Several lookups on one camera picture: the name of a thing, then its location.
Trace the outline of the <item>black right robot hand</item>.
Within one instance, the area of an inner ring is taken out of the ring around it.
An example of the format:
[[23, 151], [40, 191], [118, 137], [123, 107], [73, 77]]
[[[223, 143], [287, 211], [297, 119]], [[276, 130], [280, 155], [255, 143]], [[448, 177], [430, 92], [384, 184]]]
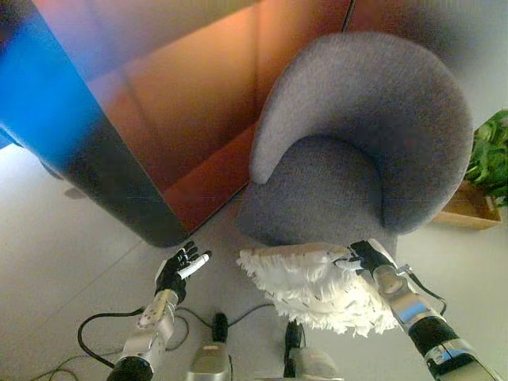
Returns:
[[350, 244], [347, 252], [333, 261], [336, 267], [355, 271], [360, 274], [367, 271], [370, 275], [378, 267], [387, 265], [397, 269], [397, 264], [390, 253], [375, 239]]

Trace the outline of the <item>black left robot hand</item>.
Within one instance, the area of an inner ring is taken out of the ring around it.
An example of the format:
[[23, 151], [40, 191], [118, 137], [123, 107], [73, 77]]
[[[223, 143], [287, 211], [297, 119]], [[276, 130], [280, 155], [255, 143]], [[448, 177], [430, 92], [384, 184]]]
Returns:
[[176, 295], [176, 305], [183, 302], [187, 296], [187, 279], [205, 266], [212, 256], [210, 250], [199, 253], [198, 246], [193, 241], [188, 241], [174, 256], [160, 265], [155, 277], [155, 295], [170, 291]]

